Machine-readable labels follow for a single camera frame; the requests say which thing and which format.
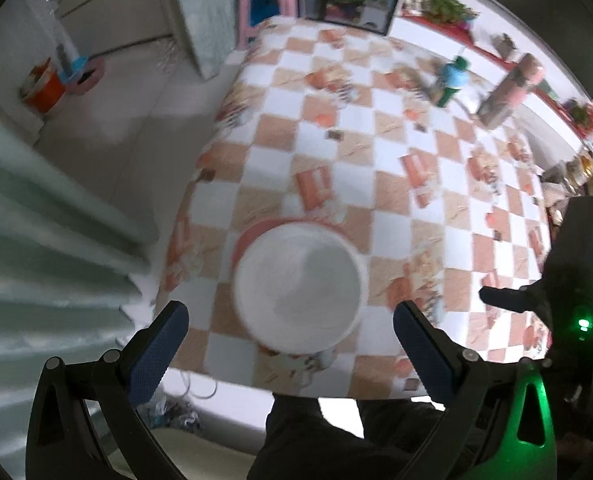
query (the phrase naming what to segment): red ledge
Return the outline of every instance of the red ledge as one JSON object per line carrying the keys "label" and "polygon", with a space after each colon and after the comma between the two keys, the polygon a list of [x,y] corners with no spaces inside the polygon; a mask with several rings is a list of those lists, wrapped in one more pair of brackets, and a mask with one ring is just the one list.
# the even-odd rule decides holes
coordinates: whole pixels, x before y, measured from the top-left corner
{"label": "red ledge", "polygon": [[[422,16],[410,16],[407,14],[400,14],[399,18],[404,20],[408,20],[409,22],[418,23],[419,25],[423,25],[424,27],[431,28],[436,32],[439,32],[452,40],[458,41],[462,45],[471,48],[478,54],[481,54],[483,57],[486,57],[490,61],[496,63],[501,68],[506,69],[508,71],[512,70],[517,64],[512,63],[509,61],[504,61],[500,57],[495,56],[492,52],[488,52],[483,48],[475,45],[474,40],[472,39],[472,35],[467,30],[463,30],[462,28],[458,27],[457,25],[451,24],[440,24],[440,23],[433,23],[430,22],[427,18]],[[563,106],[557,103],[554,99],[552,99],[548,94],[540,89],[536,89],[534,94],[541,98],[541,100],[547,104],[561,119],[565,124],[567,124],[570,129],[579,137],[581,140],[584,139],[584,135],[579,127],[574,123],[574,121],[567,115],[567,112],[563,110]]]}

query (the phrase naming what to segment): green plant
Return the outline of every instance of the green plant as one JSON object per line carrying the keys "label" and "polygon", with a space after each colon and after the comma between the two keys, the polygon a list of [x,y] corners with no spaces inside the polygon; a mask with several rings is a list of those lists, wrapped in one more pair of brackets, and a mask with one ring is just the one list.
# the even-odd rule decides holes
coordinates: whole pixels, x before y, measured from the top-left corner
{"label": "green plant", "polygon": [[460,23],[472,13],[459,0],[423,0],[423,3],[424,16],[434,23]]}

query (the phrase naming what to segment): person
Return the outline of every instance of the person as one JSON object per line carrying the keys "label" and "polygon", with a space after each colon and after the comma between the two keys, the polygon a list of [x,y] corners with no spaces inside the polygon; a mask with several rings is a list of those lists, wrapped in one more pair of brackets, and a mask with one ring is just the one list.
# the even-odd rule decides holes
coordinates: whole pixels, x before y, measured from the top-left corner
{"label": "person", "polygon": [[[248,480],[394,479],[442,415],[429,402],[357,400],[361,439],[327,422],[318,399],[274,398],[265,443]],[[481,439],[478,430],[468,436],[454,476],[470,467]]]}

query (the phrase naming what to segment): tablecloth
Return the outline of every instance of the tablecloth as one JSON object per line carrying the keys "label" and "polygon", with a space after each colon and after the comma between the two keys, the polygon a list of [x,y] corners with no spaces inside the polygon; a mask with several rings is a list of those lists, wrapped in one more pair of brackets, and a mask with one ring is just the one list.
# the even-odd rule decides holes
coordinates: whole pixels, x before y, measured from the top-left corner
{"label": "tablecloth", "polygon": [[[512,119],[488,132],[458,101],[433,107],[424,88],[443,62],[354,28],[264,22],[170,240],[157,309],[172,299],[190,309],[173,366],[298,396],[424,395],[392,329],[406,299],[484,359],[545,353],[537,316],[478,298],[481,285],[519,288],[541,276],[549,232],[528,143]],[[490,87],[472,75],[462,95]],[[251,226],[304,218],[335,226],[358,249],[368,304],[334,349],[278,354],[241,325],[232,262]]]}

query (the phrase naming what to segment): green curtain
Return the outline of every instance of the green curtain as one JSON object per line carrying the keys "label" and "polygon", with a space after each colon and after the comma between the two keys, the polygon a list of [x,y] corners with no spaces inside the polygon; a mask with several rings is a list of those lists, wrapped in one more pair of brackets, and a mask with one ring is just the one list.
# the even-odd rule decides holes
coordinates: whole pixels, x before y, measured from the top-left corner
{"label": "green curtain", "polygon": [[44,362],[95,360],[133,332],[119,308],[140,299],[129,275],[148,271],[140,248],[156,229],[86,192],[15,127],[0,109],[0,462],[23,478]]}

